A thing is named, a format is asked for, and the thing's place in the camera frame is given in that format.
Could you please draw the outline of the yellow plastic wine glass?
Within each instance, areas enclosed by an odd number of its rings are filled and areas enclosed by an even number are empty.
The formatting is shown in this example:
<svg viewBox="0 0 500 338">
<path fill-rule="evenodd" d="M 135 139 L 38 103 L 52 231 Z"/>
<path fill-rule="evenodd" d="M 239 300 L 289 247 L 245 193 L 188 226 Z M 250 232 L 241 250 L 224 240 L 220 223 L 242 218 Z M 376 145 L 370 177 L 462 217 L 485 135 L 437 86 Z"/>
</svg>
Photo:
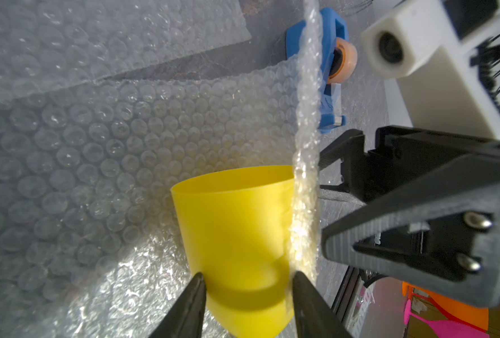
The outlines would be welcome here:
<svg viewBox="0 0 500 338">
<path fill-rule="evenodd" d="M 276 337 L 293 317 L 286 242 L 291 166 L 254 166 L 194 177 L 171 189 L 189 268 L 206 306 L 236 337 Z"/>
</svg>

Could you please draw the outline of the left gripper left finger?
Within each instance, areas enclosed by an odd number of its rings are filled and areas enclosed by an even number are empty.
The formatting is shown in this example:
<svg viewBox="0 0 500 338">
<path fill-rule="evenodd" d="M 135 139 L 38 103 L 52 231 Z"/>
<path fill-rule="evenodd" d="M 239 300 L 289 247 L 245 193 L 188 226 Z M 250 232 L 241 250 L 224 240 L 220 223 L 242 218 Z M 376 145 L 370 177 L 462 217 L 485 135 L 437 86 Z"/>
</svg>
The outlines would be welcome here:
<svg viewBox="0 0 500 338">
<path fill-rule="evenodd" d="M 200 338 L 206 310 L 206 282 L 203 273 L 196 273 L 172 305 L 150 338 Z"/>
</svg>

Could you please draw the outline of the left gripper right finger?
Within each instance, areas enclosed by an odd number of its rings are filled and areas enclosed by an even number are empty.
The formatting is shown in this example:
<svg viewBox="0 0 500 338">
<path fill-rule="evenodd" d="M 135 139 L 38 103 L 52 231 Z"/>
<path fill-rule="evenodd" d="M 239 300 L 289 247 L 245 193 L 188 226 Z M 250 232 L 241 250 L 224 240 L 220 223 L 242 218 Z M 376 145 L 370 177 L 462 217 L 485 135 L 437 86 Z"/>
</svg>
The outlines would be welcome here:
<svg viewBox="0 0 500 338">
<path fill-rule="evenodd" d="M 302 271 L 293 276 L 292 297 L 298 338 L 351 337 Z"/>
</svg>

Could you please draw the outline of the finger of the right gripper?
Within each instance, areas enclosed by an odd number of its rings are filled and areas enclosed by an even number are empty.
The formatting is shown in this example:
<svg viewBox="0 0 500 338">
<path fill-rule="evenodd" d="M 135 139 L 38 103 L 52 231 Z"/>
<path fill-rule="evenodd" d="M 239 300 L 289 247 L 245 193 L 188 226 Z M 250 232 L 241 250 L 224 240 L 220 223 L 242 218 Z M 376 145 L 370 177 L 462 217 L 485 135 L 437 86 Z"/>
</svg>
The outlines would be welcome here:
<svg viewBox="0 0 500 338">
<path fill-rule="evenodd" d="M 363 131 L 347 130 L 320 152 L 320 170 L 335 163 L 340 165 L 341 182 L 322 184 L 321 189 L 348 194 L 360 201 L 372 201 L 383 195 L 383 163 L 374 151 L 365 151 Z"/>
<path fill-rule="evenodd" d="M 322 232 L 323 256 L 480 308 L 500 301 L 500 158 L 463 156 Z"/>
</svg>

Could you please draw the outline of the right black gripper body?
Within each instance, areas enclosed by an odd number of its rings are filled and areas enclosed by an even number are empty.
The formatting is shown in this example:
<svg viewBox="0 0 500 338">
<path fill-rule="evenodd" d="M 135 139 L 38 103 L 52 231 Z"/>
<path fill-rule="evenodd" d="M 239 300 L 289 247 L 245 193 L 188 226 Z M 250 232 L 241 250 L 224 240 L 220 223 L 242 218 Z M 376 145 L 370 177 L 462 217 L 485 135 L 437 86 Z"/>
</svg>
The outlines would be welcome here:
<svg viewBox="0 0 500 338">
<path fill-rule="evenodd" d="M 500 141 L 394 125 L 379 128 L 375 135 L 374 197 L 465 155 L 500 159 Z"/>
</svg>

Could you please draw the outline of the blue tape dispenser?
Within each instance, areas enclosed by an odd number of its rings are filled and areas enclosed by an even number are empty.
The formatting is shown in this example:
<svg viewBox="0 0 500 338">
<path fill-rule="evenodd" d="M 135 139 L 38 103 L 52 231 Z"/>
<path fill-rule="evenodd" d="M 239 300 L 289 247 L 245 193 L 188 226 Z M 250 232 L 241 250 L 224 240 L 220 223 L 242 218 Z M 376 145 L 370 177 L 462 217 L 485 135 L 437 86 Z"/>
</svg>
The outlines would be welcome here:
<svg viewBox="0 0 500 338">
<path fill-rule="evenodd" d="M 322 62 L 320 70 L 323 84 L 320 86 L 320 124 L 323 134 L 346 125 L 346 117 L 336 115 L 332 87 L 348 80 L 354 72 L 358 60 L 358 52 L 349 42 L 346 21 L 332 8 L 320 11 L 323 20 Z"/>
</svg>

